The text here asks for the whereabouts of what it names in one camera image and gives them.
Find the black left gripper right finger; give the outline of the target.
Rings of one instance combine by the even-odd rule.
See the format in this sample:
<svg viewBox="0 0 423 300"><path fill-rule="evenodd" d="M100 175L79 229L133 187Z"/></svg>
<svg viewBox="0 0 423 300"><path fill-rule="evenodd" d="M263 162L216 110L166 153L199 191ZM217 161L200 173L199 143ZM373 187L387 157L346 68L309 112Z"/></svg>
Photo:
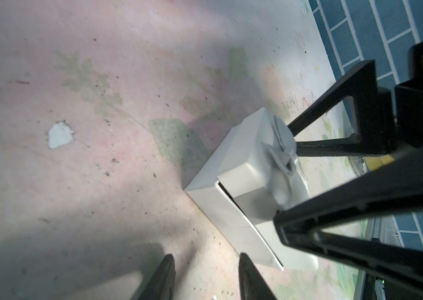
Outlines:
<svg viewBox="0 0 423 300"><path fill-rule="evenodd" d="M240 254L238 275L241 300L276 300L260 272L244 252Z"/></svg>

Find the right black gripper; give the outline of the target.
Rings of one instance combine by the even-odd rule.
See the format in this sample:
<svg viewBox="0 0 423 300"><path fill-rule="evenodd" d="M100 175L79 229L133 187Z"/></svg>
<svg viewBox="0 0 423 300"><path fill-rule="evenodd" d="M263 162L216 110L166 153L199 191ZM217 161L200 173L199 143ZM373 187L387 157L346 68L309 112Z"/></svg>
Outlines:
<svg viewBox="0 0 423 300"><path fill-rule="evenodd" d="M395 86L401 138L414 148L423 145L423 42L408 51L409 80ZM288 128L297 135L336 106L343 106L343 137L300 141L302 157L379 157L395 151L395 120L391 91L378 86L374 60L354 65Z"/></svg>

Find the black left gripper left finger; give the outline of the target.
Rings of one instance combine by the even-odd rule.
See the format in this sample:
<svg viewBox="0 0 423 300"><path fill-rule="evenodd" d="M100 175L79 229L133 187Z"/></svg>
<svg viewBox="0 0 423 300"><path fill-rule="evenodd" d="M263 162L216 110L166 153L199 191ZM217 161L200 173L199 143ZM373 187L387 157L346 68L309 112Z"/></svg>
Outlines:
<svg viewBox="0 0 423 300"><path fill-rule="evenodd" d="M131 300L172 300L174 298L175 279L175 259L172 254L167 254L142 289L141 294L136 293L131 297Z"/></svg>

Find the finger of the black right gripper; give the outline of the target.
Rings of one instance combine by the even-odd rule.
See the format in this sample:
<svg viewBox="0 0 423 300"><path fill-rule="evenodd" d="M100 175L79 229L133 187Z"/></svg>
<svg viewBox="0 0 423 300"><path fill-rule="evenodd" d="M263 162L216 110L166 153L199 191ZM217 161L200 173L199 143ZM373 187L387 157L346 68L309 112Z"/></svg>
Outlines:
<svg viewBox="0 0 423 300"><path fill-rule="evenodd" d="M281 242L359 269L366 240L326 232L365 218L423 211L423 148L275 216Z"/></svg>

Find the white jewelry box base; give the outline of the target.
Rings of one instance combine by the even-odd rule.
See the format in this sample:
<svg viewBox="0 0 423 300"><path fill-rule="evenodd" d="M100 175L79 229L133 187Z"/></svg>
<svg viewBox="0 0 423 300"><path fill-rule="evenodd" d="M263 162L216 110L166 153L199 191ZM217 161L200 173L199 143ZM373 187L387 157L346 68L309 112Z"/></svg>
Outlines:
<svg viewBox="0 0 423 300"><path fill-rule="evenodd" d="M318 258L303 251L284 246L272 221L256 227L231 197L220 187L218 171L231 146L238 127L227 134L221 145L205 163L185 192L216 226L237 253L246 253L258 265L277 270L314 270L319 267Z"/></svg>

